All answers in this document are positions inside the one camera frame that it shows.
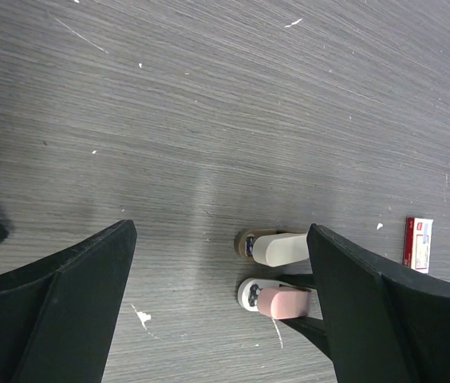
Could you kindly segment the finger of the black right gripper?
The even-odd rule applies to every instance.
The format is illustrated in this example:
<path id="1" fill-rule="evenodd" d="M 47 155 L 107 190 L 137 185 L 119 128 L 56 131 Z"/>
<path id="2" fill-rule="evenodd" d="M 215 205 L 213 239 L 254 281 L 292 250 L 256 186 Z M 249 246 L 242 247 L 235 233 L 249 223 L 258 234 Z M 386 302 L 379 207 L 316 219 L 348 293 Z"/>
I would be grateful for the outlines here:
<path id="1" fill-rule="evenodd" d="M 294 286 L 298 289 L 314 289 L 315 281 L 313 274 L 281 274 L 278 281 Z"/>
<path id="2" fill-rule="evenodd" d="M 330 358 L 330 346 L 324 321 L 319 318 L 301 317 L 283 319 L 282 323 L 299 332 L 316 346 L 323 354 Z"/>

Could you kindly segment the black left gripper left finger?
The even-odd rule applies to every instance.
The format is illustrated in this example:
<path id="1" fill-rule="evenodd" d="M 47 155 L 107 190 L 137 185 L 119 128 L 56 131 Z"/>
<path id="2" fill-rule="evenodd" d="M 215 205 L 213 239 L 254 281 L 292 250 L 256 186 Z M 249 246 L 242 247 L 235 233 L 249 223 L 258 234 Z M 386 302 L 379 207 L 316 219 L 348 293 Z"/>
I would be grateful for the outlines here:
<path id="1" fill-rule="evenodd" d="M 0 382 L 100 382 L 136 247 L 133 221 L 0 274 Z"/>

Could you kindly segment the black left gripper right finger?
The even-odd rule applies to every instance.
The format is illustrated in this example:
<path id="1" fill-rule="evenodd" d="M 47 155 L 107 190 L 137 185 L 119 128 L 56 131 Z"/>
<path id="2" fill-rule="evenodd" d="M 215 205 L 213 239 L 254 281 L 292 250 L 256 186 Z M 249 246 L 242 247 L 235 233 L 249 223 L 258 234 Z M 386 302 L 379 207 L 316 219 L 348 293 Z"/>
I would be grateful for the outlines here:
<path id="1" fill-rule="evenodd" d="M 314 224 L 310 263 L 340 382 L 450 382 L 450 282 Z"/>

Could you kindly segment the pink stapler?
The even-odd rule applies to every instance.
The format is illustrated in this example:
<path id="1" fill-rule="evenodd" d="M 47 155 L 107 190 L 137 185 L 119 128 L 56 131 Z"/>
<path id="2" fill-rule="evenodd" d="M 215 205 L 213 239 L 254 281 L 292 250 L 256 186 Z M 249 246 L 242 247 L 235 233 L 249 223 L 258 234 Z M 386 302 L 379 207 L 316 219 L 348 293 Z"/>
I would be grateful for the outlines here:
<path id="1" fill-rule="evenodd" d="M 305 317 L 310 313 L 312 292 L 271 279 L 248 278 L 237 289 L 239 305 L 274 320 Z"/>

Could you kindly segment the beige stapler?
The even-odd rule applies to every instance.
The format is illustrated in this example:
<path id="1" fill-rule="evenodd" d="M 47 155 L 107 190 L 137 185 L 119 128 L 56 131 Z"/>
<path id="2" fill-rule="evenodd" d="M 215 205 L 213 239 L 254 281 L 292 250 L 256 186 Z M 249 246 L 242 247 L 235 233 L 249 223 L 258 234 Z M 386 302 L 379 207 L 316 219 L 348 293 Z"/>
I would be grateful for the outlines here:
<path id="1" fill-rule="evenodd" d="M 281 267 L 310 258 L 307 234 L 282 228 L 245 229 L 236 235 L 234 249 L 246 260 Z"/>

